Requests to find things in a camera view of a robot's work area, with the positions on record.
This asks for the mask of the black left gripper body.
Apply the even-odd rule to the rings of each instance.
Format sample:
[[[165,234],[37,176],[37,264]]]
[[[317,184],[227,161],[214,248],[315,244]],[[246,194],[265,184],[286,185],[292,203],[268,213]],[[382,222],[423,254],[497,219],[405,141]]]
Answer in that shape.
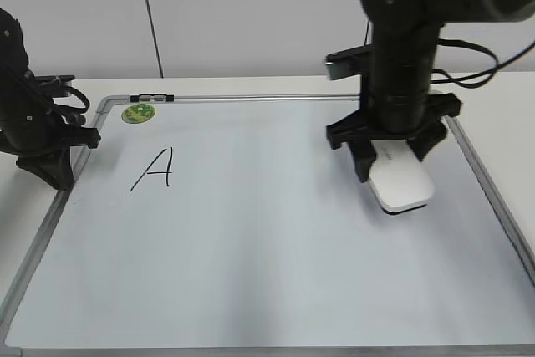
[[[90,102],[70,85],[73,75],[1,76],[1,151],[40,156],[54,150],[99,145],[97,129],[86,127]]]

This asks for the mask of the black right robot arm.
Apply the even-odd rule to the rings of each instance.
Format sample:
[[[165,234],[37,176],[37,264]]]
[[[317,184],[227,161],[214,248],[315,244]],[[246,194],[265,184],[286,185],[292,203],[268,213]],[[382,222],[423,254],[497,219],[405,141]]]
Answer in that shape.
[[[422,160],[446,138],[444,117],[461,113],[453,94],[432,94],[452,77],[435,66],[440,46],[480,51],[443,39],[448,23],[519,23],[534,14],[534,0],[360,0],[372,25],[369,44],[327,55],[331,80],[360,79],[359,108],[326,129],[332,149],[347,145],[360,181],[376,164],[377,140],[403,140]]]

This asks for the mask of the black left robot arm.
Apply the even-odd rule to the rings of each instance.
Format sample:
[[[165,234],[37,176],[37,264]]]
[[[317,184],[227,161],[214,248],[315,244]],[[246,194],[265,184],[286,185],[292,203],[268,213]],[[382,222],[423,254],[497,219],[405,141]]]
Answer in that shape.
[[[60,191],[74,185],[71,149],[95,149],[100,141],[98,130],[84,125],[90,102],[73,80],[34,75],[20,22],[1,11],[1,152]]]

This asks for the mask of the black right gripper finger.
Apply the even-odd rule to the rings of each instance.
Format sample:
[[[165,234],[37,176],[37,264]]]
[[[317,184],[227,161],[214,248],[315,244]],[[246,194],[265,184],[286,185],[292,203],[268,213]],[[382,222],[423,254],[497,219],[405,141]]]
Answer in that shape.
[[[376,150],[370,140],[351,140],[347,145],[353,158],[355,174],[360,183],[365,183],[376,161]]]
[[[441,120],[429,125],[416,137],[407,140],[407,144],[419,161],[423,161],[428,153],[447,137],[447,128]]]

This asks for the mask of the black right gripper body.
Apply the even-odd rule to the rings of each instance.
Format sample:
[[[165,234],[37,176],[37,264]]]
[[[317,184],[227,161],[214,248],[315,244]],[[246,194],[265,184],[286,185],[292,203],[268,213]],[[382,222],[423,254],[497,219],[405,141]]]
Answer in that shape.
[[[462,102],[452,93],[425,94],[403,103],[368,103],[326,127],[332,149],[351,140],[405,140],[443,117],[457,117]]]

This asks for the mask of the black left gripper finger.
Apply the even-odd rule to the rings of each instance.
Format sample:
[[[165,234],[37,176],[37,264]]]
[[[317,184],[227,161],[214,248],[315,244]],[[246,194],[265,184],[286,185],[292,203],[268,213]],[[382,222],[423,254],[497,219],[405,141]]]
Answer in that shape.
[[[74,185],[69,148],[62,148],[40,156],[19,156],[18,168],[28,171],[58,191],[70,190]]]

